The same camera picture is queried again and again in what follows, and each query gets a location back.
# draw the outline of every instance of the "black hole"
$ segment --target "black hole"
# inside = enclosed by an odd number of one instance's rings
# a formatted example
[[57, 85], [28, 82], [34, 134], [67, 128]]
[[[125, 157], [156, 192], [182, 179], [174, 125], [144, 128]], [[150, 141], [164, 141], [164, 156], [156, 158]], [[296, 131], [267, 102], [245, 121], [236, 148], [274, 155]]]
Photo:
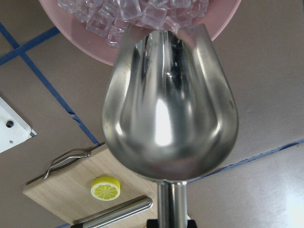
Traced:
[[14, 126], [14, 122], [12, 122], [11, 120], [8, 120], [6, 122], [6, 127], [11, 128], [12, 126]]

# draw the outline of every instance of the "silver scoop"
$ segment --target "silver scoop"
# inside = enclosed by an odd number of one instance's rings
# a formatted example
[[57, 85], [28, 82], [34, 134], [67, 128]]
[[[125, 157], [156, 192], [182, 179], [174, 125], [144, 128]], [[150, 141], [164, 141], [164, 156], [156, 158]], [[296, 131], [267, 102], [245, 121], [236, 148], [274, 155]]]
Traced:
[[116, 159], [158, 182], [160, 228], [187, 227], [186, 183], [227, 157], [237, 137], [237, 117], [204, 25], [177, 35], [128, 27], [102, 125]]

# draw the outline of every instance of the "yellow lemon slice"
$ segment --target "yellow lemon slice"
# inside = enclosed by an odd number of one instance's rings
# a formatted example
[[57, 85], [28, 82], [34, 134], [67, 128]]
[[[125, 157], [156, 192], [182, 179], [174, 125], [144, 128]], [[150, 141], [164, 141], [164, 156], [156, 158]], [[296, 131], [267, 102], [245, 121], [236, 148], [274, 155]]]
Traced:
[[99, 200], [114, 200], [120, 195], [120, 182], [114, 177], [98, 177], [92, 183], [91, 194]]

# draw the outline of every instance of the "bowl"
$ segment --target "bowl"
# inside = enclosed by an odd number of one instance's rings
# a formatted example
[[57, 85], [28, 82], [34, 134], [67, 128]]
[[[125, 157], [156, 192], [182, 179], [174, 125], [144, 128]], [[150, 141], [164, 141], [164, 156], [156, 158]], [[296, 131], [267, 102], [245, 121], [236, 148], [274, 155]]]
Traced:
[[[69, 41], [91, 57], [113, 66], [118, 49], [109, 47], [106, 39], [86, 31], [85, 24], [60, 8], [57, 0], [39, 1], [49, 18]], [[210, 0], [206, 16], [195, 19], [194, 24], [204, 23], [214, 40], [229, 23], [240, 2], [241, 0]]]

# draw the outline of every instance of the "wooden cutting board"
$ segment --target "wooden cutting board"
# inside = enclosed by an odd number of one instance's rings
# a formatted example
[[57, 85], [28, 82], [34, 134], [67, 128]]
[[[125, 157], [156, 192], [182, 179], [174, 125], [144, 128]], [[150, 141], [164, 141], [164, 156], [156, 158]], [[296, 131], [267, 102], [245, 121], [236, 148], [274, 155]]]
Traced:
[[[120, 181], [121, 195], [117, 199], [100, 201], [91, 195], [91, 184], [100, 176], [113, 176]], [[156, 183], [124, 167], [106, 145], [93, 150], [89, 158], [51, 173], [48, 179], [30, 183], [23, 193], [69, 224], [142, 195], [153, 199], [151, 209], [107, 227], [143, 228], [147, 219], [157, 218]]]

